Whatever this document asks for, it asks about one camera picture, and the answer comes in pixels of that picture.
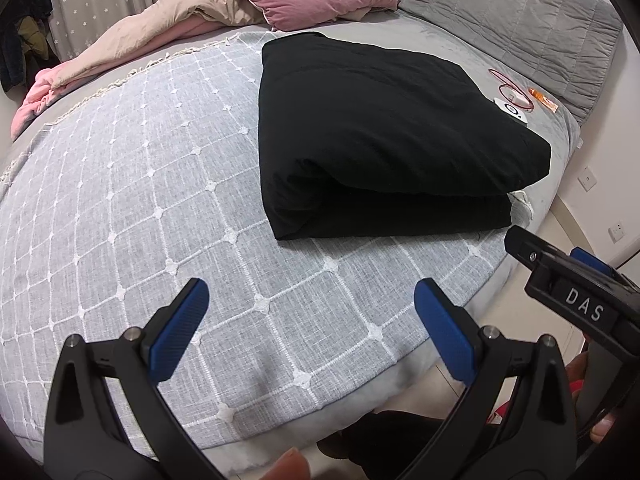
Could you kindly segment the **person left hand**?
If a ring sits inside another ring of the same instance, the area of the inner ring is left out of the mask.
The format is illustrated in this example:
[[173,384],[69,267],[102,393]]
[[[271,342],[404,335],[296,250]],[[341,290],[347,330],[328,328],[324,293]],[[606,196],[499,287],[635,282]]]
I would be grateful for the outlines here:
[[265,472],[260,480],[310,480],[308,460],[297,448],[290,448]]

